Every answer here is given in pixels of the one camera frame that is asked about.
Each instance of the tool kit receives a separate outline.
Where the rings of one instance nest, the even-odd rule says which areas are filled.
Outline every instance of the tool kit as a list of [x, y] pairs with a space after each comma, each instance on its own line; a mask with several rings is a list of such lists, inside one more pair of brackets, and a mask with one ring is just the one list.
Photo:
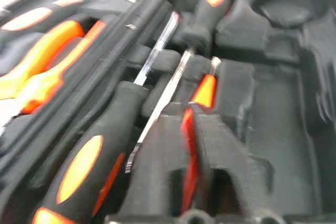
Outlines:
[[336, 223], [336, 0], [0, 10], [0, 223]]

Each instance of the black plastic case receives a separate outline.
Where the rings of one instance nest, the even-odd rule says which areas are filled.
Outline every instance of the black plastic case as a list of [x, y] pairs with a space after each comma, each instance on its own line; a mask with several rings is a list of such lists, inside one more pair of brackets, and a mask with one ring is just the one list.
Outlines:
[[[39, 1], [19, 0], [0, 25]], [[0, 223], [31, 221], [70, 150], [107, 107], [117, 84], [134, 80], [177, 10], [182, 21], [145, 83], [150, 93], [132, 132], [132, 151], [186, 47], [183, 30], [197, 1], [140, 0], [118, 18], [104, 17], [114, 18], [113, 29], [70, 69], [51, 102], [16, 118], [0, 138]], [[92, 223], [336, 223], [335, 7], [336, 0], [233, 0], [214, 35], [212, 56], [222, 60], [214, 109], [193, 108], [216, 183], [207, 213], [180, 216], [182, 185], [174, 170], [166, 197], [144, 198], [141, 206], [129, 206], [129, 215], [120, 214], [130, 180], [122, 171]], [[201, 55], [188, 63], [175, 105], [164, 112], [176, 113], [167, 122], [174, 133], [209, 69], [210, 59]], [[174, 155], [163, 163], [180, 173], [185, 160]]]

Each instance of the screwdriver tip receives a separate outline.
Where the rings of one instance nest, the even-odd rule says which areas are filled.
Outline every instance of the screwdriver tip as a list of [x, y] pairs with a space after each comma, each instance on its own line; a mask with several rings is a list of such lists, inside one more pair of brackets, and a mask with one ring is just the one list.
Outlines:
[[218, 57], [213, 57], [211, 59], [211, 70], [210, 70], [210, 74], [211, 75], [215, 75], [216, 73], [216, 70], [218, 68], [218, 66], [222, 63], [221, 59], [219, 59]]

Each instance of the metal shaft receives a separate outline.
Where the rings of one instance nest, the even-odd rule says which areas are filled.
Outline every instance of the metal shaft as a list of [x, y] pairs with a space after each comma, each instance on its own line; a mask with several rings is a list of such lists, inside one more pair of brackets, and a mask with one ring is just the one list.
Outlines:
[[140, 70], [138, 76], [136, 77], [134, 84], [142, 86], [145, 83], [145, 80], [147, 79], [147, 75], [149, 71], [151, 70], [151, 67], [156, 57], [162, 51], [162, 49], [167, 45], [167, 42], [170, 40], [175, 29], [177, 28], [177, 25], [179, 23], [178, 19], [179, 19], [179, 14], [177, 12], [173, 12], [167, 25], [165, 26], [163, 32], [161, 33], [159, 39], [157, 40], [154, 48], [149, 54], [145, 64]]
[[168, 82], [166, 88], [164, 89], [159, 101], [157, 102], [157, 105], [153, 111], [153, 113], [151, 114], [145, 128], [143, 129], [138, 143], [142, 143], [143, 140], [146, 138], [150, 128], [152, 127], [152, 125], [155, 123], [155, 121], [159, 118], [162, 110], [164, 109], [164, 107], [166, 107], [168, 105], [168, 103], [170, 103], [175, 90], [177, 88], [178, 82], [180, 81], [182, 74], [185, 70], [185, 67], [189, 61], [190, 58], [192, 58], [195, 54], [194, 49], [189, 48], [187, 50], [184, 51], [183, 56], [181, 58], [180, 63], [178, 64], [178, 67], [176, 69], [176, 71], [174, 72], [174, 75], [171, 77], [170, 81]]

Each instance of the tool case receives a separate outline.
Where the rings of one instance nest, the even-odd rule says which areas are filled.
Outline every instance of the tool case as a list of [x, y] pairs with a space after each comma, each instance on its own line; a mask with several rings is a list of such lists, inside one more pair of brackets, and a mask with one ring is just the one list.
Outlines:
[[[46, 1], [18, 0], [2, 10], [0, 25]], [[13, 119], [1, 136], [0, 223], [32, 222], [70, 151], [108, 107], [117, 86], [134, 81], [175, 10], [178, 27], [145, 82], [148, 94], [126, 156], [173, 75], [198, 0], [138, 0], [127, 8], [113, 1], [70, 7], [109, 29], [69, 68], [47, 104]], [[336, 223], [335, 7], [336, 0], [232, 0], [211, 48], [190, 59], [153, 138], [139, 152], [138, 167], [146, 173], [141, 178], [125, 173], [125, 159], [97, 214], [75, 215], [105, 224]], [[41, 28], [1, 45], [0, 74], [46, 32]], [[214, 106], [190, 105], [212, 56], [222, 60]], [[182, 211], [188, 159], [180, 125], [187, 106], [204, 143], [199, 146], [205, 151], [200, 162], [209, 167], [202, 171], [204, 180], [212, 182], [201, 189], [207, 192], [202, 207]], [[143, 165], [155, 156], [159, 161]], [[170, 172], [163, 175], [165, 169]], [[130, 186], [133, 179], [137, 188]]]

